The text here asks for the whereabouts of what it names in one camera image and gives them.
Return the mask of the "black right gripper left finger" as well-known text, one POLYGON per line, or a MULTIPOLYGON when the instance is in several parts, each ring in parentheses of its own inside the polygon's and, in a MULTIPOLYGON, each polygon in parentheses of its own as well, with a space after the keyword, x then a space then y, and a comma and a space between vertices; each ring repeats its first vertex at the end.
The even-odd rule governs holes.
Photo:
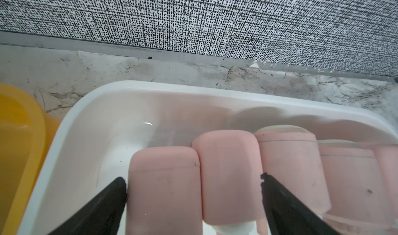
POLYGON ((51 235, 116 235, 127 199, 125 179, 116 178, 51 235))

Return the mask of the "yellow plastic storage box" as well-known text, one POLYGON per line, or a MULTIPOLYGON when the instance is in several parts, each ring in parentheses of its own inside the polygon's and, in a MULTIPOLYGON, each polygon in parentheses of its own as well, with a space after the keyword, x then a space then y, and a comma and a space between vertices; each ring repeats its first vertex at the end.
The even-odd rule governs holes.
POLYGON ((1 84, 1 234, 18 231, 61 121, 27 92, 1 84))

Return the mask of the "white plastic storage box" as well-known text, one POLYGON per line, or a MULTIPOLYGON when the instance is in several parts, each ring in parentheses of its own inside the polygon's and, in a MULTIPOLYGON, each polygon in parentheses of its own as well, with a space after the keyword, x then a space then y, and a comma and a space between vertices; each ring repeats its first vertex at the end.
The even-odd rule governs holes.
POLYGON ((46 235, 117 177, 148 147, 189 146, 212 130, 255 132, 295 125, 319 140, 397 143, 398 130, 360 108, 174 84, 118 81, 80 99, 63 118, 18 229, 46 235))

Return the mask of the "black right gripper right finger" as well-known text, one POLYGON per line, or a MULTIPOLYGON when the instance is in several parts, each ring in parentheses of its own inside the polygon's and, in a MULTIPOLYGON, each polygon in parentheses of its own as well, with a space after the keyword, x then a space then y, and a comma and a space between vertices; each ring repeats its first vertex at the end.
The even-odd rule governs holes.
POLYGON ((262 202, 273 235, 337 235, 273 176, 263 173, 262 202))

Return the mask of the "pink pencil sharpener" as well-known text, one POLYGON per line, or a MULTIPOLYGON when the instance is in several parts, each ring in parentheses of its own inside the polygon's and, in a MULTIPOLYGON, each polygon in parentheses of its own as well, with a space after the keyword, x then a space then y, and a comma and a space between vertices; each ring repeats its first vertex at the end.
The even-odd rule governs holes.
POLYGON ((376 144, 371 148, 392 204, 393 216, 398 219, 398 145, 376 144))

